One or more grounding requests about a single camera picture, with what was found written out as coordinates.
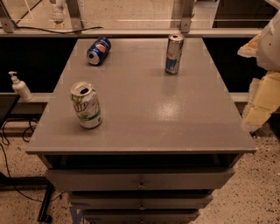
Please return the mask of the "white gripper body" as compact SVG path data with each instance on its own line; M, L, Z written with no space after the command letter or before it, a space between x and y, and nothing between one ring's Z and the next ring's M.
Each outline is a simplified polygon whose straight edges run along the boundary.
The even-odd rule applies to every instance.
M267 71L280 71L280 10L262 29L256 61Z

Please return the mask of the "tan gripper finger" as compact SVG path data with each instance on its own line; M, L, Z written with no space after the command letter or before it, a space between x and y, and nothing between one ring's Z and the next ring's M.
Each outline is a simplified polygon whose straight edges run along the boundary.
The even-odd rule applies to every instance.
M252 58L257 56L258 42L261 35L254 36L247 44L243 45L237 52L239 56Z
M249 86L248 103L242 112L241 126L245 131L261 128L280 107L280 73L268 71Z

